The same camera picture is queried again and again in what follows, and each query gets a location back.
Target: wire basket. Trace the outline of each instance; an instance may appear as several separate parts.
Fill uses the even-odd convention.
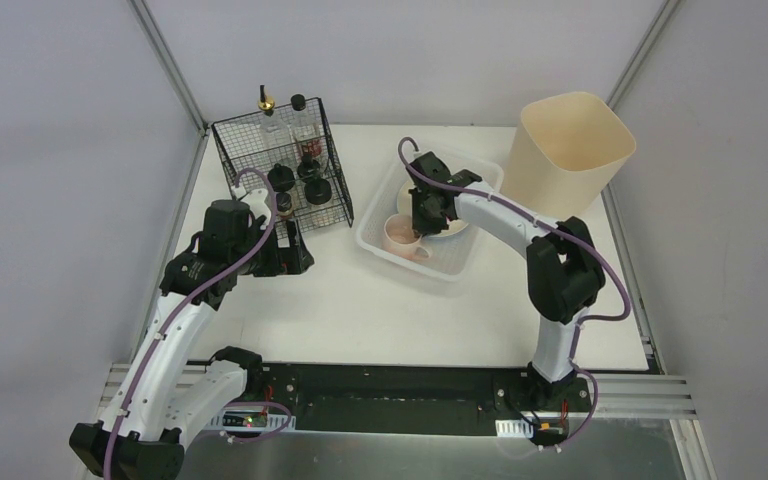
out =
[[[331,128],[328,126],[328,118],[325,116],[325,108],[322,99],[318,97],[307,99],[305,107],[314,116],[317,124],[322,126],[322,135],[314,139],[305,139],[305,144],[315,143],[321,148],[314,159],[321,165],[321,178],[331,184],[332,198],[326,205],[312,205],[304,195],[304,181],[296,176],[295,185],[287,193],[293,199],[294,217],[296,224],[302,232],[327,227],[340,222],[352,225],[355,219],[352,197],[349,195],[349,187],[346,185],[346,177],[340,166],[340,158],[337,156],[337,148],[331,136]],[[286,125],[290,125],[293,118],[293,108],[289,104],[275,107],[274,114]],[[262,112],[254,112],[239,117],[233,117],[213,123],[213,138],[216,141],[216,149],[225,171],[225,179],[231,197],[236,198],[234,192],[234,179],[237,173],[246,167],[256,168],[263,173],[268,172],[276,163],[290,167],[294,172],[301,162],[301,146],[291,142],[268,150],[264,149],[260,135],[260,122]],[[240,185],[246,190],[262,188],[260,179],[254,175],[246,175],[240,180]],[[278,237],[286,238],[287,232],[283,222],[278,224]]]

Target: wall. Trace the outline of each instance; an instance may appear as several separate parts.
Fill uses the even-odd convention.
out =
[[[65,479],[197,135],[125,0],[0,1],[0,479]]]
[[[661,0],[150,0],[209,120],[318,95],[332,121],[514,125],[572,90],[610,94]]]
[[[619,113],[616,179],[655,339],[720,478],[768,478],[768,2],[686,2]]]

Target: white table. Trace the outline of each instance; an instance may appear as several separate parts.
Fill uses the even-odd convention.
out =
[[[403,136],[504,164],[514,129],[333,125],[332,133],[359,221]],[[211,139],[177,252],[201,230],[210,202],[228,195]],[[580,217],[596,248],[619,270],[601,199]],[[448,284],[373,256],[355,243],[353,233],[345,223],[306,233],[316,264],[304,275],[241,277],[191,357],[208,358],[236,345],[273,362],[524,366],[531,360],[539,316],[528,300],[525,261],[512,249],[483,233],[473,267],[481,263],[484,268],[472,268],[460,283]],[[592,312],[621,308],[608,280]],[[588,323],[577,360],[585,368],[645,370],[634,317]]]

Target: plate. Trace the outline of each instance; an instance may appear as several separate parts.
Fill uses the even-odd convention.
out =
[[[399,195],[396,197],[396,211],[398,211],[399,214],[411,215],[412,213],[413,209],[411,208],[411,196],[410,196],[410,192],[408,192],[408,190],[410,190],[411,188],[413,188],[413,181],[411,179],[407,179],[405,181],[405,184],[402,185],[402,188],[399,189]],[[462,231],[464,228],[467,227],[467,225],[469,224],[464,222],[463,220],[455,220],[453,222],[449,222],[448,230],[443,230],[437,235],[430,235],[430,236],[436,237],[436,238],[451,237],[452,235],[455,235],[458,232]]]

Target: beige container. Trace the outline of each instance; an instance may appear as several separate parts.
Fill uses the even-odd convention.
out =
[[[637,144],[596,95],[572,92],[522,109],[502,194],[565,220],[584,211]]]

